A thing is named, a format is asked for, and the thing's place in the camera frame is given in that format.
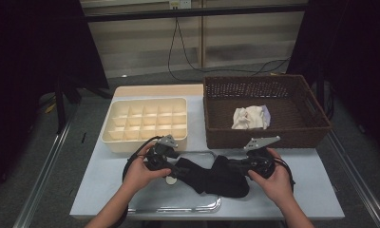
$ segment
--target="stainless steel tray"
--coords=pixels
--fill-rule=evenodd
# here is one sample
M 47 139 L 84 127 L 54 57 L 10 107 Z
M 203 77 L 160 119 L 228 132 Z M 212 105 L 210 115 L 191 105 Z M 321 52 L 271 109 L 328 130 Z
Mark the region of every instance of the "stainless steel tray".
M 210 169 L 216 155 L 211 152 L 181 152 L 179 158 L 186 158 L 203 168 Z M 178 180 L 169 185 L 165 179 L 152 180 L 139 191 L 128 205 L 129 213 L 208 213 L 220 206 L 220 196 L 198 194 L 192 187 Z

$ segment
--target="woven basket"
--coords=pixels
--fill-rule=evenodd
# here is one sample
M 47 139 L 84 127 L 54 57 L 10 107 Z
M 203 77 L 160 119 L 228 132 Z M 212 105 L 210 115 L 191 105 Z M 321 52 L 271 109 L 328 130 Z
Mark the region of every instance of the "woven basket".
M 251 138 L 279 136 L 274 148 L 315 148 L 332 126 L 301 75 L 204 78 L 204 117 L 210 149 L 242 148 Z M 232 129 L 237 108 L 266 105 L 267 129 Z

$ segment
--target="table surface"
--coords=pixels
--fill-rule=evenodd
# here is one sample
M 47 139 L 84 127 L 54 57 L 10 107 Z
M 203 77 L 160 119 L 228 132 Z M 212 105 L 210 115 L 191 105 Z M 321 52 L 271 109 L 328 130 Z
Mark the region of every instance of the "table surface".
M 115 91 L 115 101 L 183 97 L 187 100 L 188 137 L 186 151 L 213 151 L 217 155 L 240 159 L 239 150 L 210 150 L 206 146 L 202 85 L 122 86 Z M 113 153 L 102 142 L 101 133 L 85 171 L 83 181 L 71 208 L 76 219 L 94 217 L 120 186 L 122 172 L 129 155 Z M 329 177 L 314 148 L 276 148 L 293 172 L 294 196 L 308 218 L 315 220 L 345 217 L 333 191 Z M 221 198 L 220 207 L 212 212 L 150 212 L 129 214 L 127 219 L 141 220 L 265 220 L 283 219 L 279 209 L 261 188 L 249 180 L 250 192 L 242 199 Z

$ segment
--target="person's left hand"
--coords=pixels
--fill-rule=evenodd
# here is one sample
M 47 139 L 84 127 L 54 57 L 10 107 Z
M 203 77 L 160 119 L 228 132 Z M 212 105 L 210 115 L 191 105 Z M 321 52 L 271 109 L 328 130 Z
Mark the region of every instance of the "person's left hand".
M 143 163 L 144 155 L 149 148 L 154 144 L 151 142 L 147 144 L 138 154 L 138 158 L 135 159 L 127 170 L 123 185 L 131 189 L 133 193 L 138 192 L 144 188 L 149 182 L 156 178 L 162 178 L 170 174 L 171 170 L 168 168 L 150 171 Z

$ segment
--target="beige tray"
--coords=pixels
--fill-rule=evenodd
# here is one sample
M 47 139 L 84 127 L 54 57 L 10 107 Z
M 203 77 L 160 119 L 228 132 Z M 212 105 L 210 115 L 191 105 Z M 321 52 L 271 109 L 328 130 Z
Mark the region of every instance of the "beige tray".
M 187 142 L 187 101 L 184 98 L 113 102 L 107 112 L 102 141 L 112 152 L 135 152 L 154 136 L 172 135 L 184 150 Z

